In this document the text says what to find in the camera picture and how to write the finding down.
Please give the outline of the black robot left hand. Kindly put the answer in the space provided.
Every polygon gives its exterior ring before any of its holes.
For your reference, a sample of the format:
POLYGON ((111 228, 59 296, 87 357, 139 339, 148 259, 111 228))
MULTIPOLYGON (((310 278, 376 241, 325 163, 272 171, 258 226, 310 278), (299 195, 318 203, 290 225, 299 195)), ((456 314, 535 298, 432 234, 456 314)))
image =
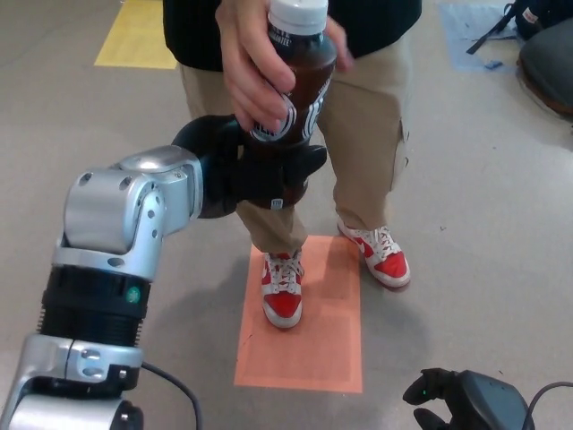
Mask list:
POLYGON ((201 163, 202 219, 222 218, 240 202, 281 211, 304 196, 308 178, 327 160, 320 145, 256 142, 233 115, 201 116, 173 140, 201 163))

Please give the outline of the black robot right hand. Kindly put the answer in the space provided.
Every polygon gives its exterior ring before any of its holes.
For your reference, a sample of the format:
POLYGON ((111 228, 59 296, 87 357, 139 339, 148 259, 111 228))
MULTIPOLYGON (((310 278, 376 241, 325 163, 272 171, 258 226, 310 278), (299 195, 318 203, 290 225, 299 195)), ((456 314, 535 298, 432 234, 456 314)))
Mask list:
POLYGON ((535 428, 533 419, 527 416, 528 405, 515 386, 470 370, 424 369, 406 389, 403 401, 415 407, 414 417, 422 429, 535 428), (444 400, 451 420, 446 422, 424 408, 430 400, 444 400))

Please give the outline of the person's right hand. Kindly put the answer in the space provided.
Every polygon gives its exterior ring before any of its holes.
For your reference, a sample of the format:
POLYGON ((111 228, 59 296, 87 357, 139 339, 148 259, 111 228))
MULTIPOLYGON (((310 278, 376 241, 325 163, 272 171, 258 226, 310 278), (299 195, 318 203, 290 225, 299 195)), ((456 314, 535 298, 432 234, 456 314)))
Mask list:
POLYGON ((235 116, 246 131, 259 124, 277 131, 287 117, 282 95, 295 75, 268 35, 266 1, 223 1, 216 10, 224 83, 235 116))

